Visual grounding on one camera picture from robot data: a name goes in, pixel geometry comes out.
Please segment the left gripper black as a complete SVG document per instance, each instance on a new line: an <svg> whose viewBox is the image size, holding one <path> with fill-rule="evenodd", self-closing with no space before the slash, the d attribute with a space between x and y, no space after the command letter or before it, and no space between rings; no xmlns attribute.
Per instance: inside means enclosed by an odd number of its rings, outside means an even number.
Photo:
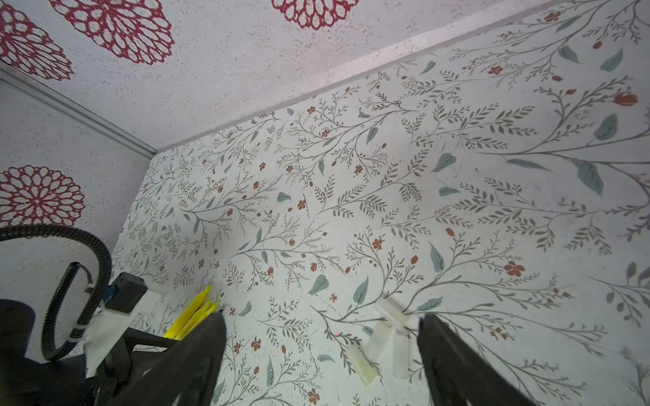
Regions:
<svg viewBox="0 0 650 406"><path fill-rule="evenodd" d="M101 362L92 384L94 401L111 401L139 380L177 340L127 328Z"/></svg>

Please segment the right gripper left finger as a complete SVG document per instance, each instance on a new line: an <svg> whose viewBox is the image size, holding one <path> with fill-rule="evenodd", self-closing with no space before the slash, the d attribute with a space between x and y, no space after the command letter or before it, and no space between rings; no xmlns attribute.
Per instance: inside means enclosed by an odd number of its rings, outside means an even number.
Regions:
<svg viewBox="0 0 650 406"><path fill-rule="evenodd" d="M189 335L109 403L111 405L210 405L227 343L222 311Z"/></svg>

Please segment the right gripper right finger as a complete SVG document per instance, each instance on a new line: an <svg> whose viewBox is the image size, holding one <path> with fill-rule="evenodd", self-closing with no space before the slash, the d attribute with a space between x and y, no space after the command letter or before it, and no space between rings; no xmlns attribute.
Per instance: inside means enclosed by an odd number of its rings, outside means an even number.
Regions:
<svg viewBox="0 0 650 406"><path fill-rule="evenodd" d="M435 405L532 405L437 316L419 321L417 346Z"/></svg>

